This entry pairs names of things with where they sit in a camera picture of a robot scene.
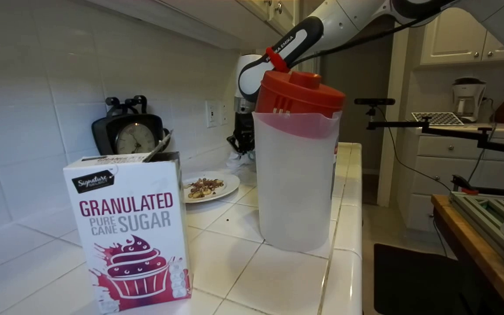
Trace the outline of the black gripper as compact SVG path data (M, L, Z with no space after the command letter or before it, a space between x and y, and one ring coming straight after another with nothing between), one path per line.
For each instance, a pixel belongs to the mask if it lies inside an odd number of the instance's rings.
M234 130L227 142L238 155L245 155L254 149L254 120L250 114L234 116Z

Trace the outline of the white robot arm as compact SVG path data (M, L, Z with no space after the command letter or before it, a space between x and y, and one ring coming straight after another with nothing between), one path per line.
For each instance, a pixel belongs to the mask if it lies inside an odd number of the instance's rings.
M236 72L236 92L255 104L264 79L294 79L301 62L332 55L462 9L504 44L504 0L324 0L264 55Z

